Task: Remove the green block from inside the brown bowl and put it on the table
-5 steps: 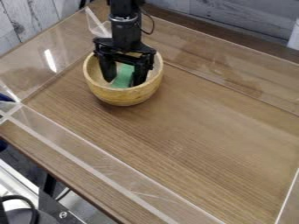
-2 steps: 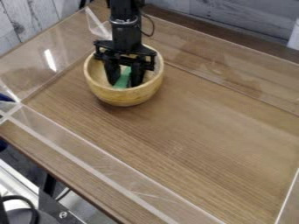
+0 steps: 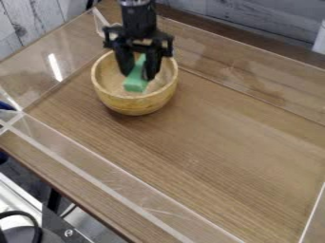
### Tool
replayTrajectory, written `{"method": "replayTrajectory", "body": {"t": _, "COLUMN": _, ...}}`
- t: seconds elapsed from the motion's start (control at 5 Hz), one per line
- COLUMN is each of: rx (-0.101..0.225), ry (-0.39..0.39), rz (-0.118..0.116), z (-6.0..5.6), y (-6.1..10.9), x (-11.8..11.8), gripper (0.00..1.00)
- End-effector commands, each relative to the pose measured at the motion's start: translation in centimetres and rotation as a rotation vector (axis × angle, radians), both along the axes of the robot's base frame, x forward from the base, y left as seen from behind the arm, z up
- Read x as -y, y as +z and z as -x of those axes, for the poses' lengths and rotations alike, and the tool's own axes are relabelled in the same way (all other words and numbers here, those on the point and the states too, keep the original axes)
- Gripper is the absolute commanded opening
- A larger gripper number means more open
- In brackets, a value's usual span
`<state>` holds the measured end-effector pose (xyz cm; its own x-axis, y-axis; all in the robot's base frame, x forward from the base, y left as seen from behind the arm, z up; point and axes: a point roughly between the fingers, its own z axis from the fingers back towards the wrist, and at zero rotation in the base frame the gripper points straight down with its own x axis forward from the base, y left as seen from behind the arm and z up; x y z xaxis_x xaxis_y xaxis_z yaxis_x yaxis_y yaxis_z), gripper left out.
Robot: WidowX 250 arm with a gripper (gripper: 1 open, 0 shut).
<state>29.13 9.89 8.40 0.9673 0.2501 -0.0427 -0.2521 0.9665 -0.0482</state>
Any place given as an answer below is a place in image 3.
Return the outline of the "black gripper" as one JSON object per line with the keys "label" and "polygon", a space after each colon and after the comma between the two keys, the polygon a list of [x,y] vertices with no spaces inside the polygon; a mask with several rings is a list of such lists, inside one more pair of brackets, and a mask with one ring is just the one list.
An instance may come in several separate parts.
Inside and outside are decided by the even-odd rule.
{"label": "black gripper", "polygon": [[104,47],[113,49],[120,73],[135,67],[133,51],[144,53],[144,77],[151,81],[160,72],[161,58],[172,56],[173,36],[157,28],[155,0],[117,0],[121,25],[104,26]]}

